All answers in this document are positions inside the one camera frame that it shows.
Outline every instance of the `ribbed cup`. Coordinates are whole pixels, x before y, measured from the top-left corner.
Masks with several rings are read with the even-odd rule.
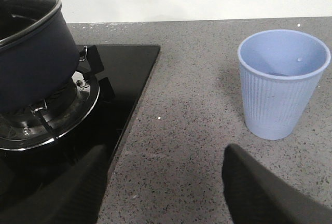
[[[238,56],[246,126],[265,139],[290,135],[330,63],[328,48],[306,33],[271,30],[244,40]]]

